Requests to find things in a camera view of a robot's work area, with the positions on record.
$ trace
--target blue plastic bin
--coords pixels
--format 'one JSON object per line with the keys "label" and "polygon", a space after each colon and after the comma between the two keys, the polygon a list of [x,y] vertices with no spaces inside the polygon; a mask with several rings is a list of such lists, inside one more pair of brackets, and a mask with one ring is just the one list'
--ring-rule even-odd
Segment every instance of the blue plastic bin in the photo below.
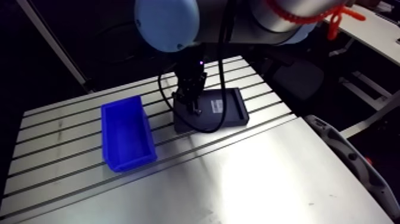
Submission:
{"label": "blue plastic bin", "polygon": [[149,121],[140,96],[101,106],[103,158],[114,172],[157,159]]}

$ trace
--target white desk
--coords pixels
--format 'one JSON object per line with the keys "label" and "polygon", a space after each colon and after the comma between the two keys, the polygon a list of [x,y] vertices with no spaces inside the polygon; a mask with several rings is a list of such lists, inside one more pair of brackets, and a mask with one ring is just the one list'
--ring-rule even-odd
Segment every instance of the white desk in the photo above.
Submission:
{"label": "white desk", "polygon": [[[358,21],[348,15],[343,15],[342,22],[340,23],[340,29],[352,38],[367,45],[371,49],[400,66],[400,44],[396,43],[396,40],[400,38],[400,28],[395,24],[375,15],[374,12],[359,5],[353,5],[351,9],[364,15],[366,20]],[[386,113],[390,112],[390,110],[393,110],[400,105],[400,91],[392,95],[374,81],[370,80],[368,77],[359,74],[355,75],[361,81],[382,94],[382,99],[384,100],[372,99],[351,83],[343,84],[377,110],[377,113],[367,120],[361,121],[341,131],[341,134],[346,138],[349,138],[350,136],[366,129],[372,123],[382,118]]]}
{"label": "white desk", "polygon": [[[205,86],[219,88],[217,63]],[[156,78],[27,111],[1,223],[392,223],[327,145],[241,57],[224,60],[247,127],[176,135]],[[165,92],[176,89],[164,75]],[[142,96],[158,160],[113,173],[101,153],[104,103]]]}
{"label": "white desk", "polygon": [[366,20],[343,15],[340,29],[400,66],[400,44],[396,43],[400,28],[362,6],[353,5],[350,9],[364,15]]}

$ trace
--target aluminum table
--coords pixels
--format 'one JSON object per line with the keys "label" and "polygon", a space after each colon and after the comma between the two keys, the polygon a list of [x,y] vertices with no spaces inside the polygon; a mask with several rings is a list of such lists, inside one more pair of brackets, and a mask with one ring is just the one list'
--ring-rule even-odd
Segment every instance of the aluminum table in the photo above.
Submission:
{"label": "aluminum table", "polygon": [[[156,77],[25,112],[1,223],[392,223],[353,174],[243,60],[224,60],[246,127],[177,135]],[[217,63],[207,89],[219,88]],[[163,76],[167,95],[176,89]],[[158,160],[113,173],[100,106],[141,95]]]}

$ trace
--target red zip tie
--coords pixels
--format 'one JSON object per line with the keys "label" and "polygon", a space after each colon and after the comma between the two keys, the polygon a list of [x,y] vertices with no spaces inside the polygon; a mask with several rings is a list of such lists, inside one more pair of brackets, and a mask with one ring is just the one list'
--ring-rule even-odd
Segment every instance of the red zip tie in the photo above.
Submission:
{"label": "red zip tie", "polygon": [[328,30],[328,39],[329,40],[334,40],[337,35],[338,35],[338,30],[339,30],[339,25],[340,22],[342,21],[342,13],[345,13],[347,15],[350,15],[351,17],[364,21],[365,16],[361,15],[360,13],[356,13],[355,11],[349,10],[348,8],[345,7],[344,4],[340,4],[338,6],[332,7],[331,9],[319,14],[315,15],[312,17],[301,17],[297,15],[293,15],[286,10],[284,10],[278,3],[276,3],[276,0],[265,0],[265,2],[271,7],[271,9],[279,15],[279,17],[283,18],[284,20],[287,20],[291,23],[296,23],[296,24],[310,24],[310,23],[316,23],[318,21],[322,21],[325,17],[328,15],[332,15],[330,18],[330,23],[329,23],[329,30]]}

